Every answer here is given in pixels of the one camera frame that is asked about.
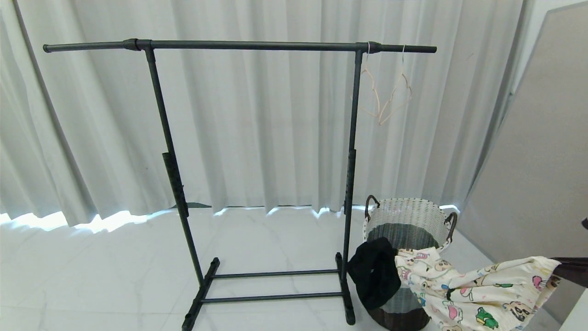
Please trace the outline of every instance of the clothes rack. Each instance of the clothes rack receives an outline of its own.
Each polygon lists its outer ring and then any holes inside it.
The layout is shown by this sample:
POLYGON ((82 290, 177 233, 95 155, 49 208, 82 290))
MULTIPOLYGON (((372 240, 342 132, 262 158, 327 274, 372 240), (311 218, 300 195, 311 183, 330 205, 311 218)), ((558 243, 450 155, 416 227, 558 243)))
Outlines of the clothes rack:
POLYGON ((182 228, 188 249, 192 258, 192 263, 196 271, 198 283, 200 285, 198 293, 192 302, 188 314, 185 316, 182 325, 182 331, 190 331, 202 305, 205 303, 224 303, 224 302, 249 302, 260 300, 282 300, 282 299, 308 299, 318 297, 342 297, 345 318, 349 325, 355 324, 355 313, 349 294, 347 284, 347 263, 349 260, 349 232, 351 227, 351 207, 353 201, 353 181, 355 177, 355 132, 358 118, 358 98, 359 98, 359 78, 361 75, 362 58, 364 53, 378 52, 406 52, 406 53, 435 53, 436 47, 433 46, 411 46, 411 45, 384 45, 378 42, 355 42, 355 43, 338 43, 338 42, 249 42, 249 41, 171 41, 171 40, 150 40, 150 39, 127 39, 124 41, 114 42, 87 42, 79 44, 59 44, 43 45, 43 50, 47 53, 62 51, 84 51, 93 49, 128 49, 131 51, 144 51, 149 65, 149 72, 155 92, 159 116, 163 127, 163 134, 168 151, 163 153, 163 162, 168 172, 169 183, 172 187, 173 197, 176 201, 178 214, 182 223, 182 228), (336 51, 336 52, 354 52, 355 53, 355 75, 353 77, 353 97, 351 107, 351 124, 349 129, 349 154, 347 167, 347 183, 345 187, 345 202, 343 211, 345 214, 345 233, 343 238, 343 254, 335 254, 336 269, 324 270, 300 270, 285 272, 261 272, 261 273, 238 273, 238 274, 216 274, 220 265, 220 260, 215 257, 205 275, 202 274, 194 240, 188 224, 188 205, 186 203, 182 179, 178 168, 175 149, 173 147, 172 135, 169 128, 168 116, 165 111, 163 94, 159 82, 157 66, 155 64, 155 49, 248 49, 262 51, 336 51), (338 274, 340 292, 324 293, 300 293, 300 294, 282 294, 271 296, 248 296, 248 297, 222 297, 207 298, 206 294, 215 279, 231 278, 248 278, 248 277, 271 277, 271 276, 299 276, 308 274, 338 274))

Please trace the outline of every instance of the vertical pole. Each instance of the vertical pole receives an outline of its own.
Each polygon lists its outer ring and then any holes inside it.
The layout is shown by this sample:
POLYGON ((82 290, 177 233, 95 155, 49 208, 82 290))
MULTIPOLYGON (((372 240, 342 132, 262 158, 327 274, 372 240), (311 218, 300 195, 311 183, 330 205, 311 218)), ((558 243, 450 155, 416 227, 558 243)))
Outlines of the vertical pole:
POLYGON ((351 231, 351 206, 353 203, 353 181, 355 179, 355 131, 358 124, 359 78, 362 74, 363 51, 355 51, 355 75, 353 76, 353 99, 351 102, 351 126, 349 129, 349 160, 347 163, 347 184, 345 189, 345 236, 343 238, 343 263, 341 279, 347 279, 349 260, 349 233, 351 231))
POLYGON ((145 47, 144 50, 145 55, 147 56, 147 62, 149 64, 149 72, 151 73, 151 81, 153 82, 153 90, 155 92, 155 99, 157 100, 157 108, 159 110, 159 118, 161 119, 163 135, 165 136, 165 142, 168 146, 168 153, 164 153, 163 158, 166 163, 166 168, 168 168, 169 182, 172 186, 173 197, 176 200, 178 214, 180 216, 180 221, 182 222, 182 228, 184 235, 186 236, 186 241, 188 242, 188 249, 190 251, 190 256, 192 257, 194 269, 196 270, 198 283, 200 286, 202 286, 204 278, 202 276, 200 262, 198 261, 198 255, 196 254, 196 246, 194 246, 194 239, 192 238, 190 225, 188 224, 188 208, 186 207, 186 201, 183 197, 182 182, 178 170, 178 159, 176 158, 176 152, 173 149, 172 133, 169 128, 168 115, 165 112, 165 104, 163 103, 163 94, 161 92, 161 85, 159 83, 159 75, 157 73, 157 66, 155 65, 155 53, 151 47, 145 47))

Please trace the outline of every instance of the gray panel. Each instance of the gray panel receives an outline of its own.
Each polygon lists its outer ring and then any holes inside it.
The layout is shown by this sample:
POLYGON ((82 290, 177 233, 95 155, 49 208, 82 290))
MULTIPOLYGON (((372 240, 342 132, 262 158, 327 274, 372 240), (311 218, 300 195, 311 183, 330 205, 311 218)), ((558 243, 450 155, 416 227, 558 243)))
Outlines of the gray panel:
MULTIPOLYGON (((496 262, 588 256, 588 5, 548 13, 459 230, 496 262)), ((565 320, 570 282, 546 309, 565 320)))

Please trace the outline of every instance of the dark brown basket bottom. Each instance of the dark brown basket bottom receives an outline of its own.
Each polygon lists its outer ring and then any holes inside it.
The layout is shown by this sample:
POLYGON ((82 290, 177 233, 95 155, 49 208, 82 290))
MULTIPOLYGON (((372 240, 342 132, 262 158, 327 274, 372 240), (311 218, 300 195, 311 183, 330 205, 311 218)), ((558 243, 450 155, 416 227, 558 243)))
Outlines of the dark brown basket bottom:
POLYGON ((390 331, 418 331, 427 326, 431 319, 424 309, 415 309, 407 313, 386 313, 381 308, 368 310, 372 317, 381 326, 390 331))

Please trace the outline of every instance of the basket handle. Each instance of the basket handle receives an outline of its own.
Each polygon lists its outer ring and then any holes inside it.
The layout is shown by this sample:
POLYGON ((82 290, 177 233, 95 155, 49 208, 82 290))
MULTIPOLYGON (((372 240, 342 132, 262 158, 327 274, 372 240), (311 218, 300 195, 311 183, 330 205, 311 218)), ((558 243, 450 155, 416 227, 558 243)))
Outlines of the basket handle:
POLYGON ((457 225, 457 213, 454 211, 443 222, 443 224, 451 224, 451 228, 449 229, 449 233, 447 234, 447 240, 453 241, 453 231, 455 230, 455 226, 457 225))
POLYGON ((365 216, 366 216, 366 218, 367 218, 367 221, 368 221, 368 222, 369 222, 369 221, 370 221, 370 219, 371 219, 371 217, 369 216, 369 213, 368 213, 368 206, 369 206, 369 200, 370 200, 370 199, 372 199, 372 200, 373 200, 373 201, 376 203, 377 207, 378 207, 378 208, 380 208, 380 202, 379 202, 379 201, 376 199, 376 197, 375 197, 375 196, 373 196, 373 195, 371 195, 371 194, 370 194, 370 195, 367 197, 367 200, 366 200, 366 210, 365 210, 365 216))

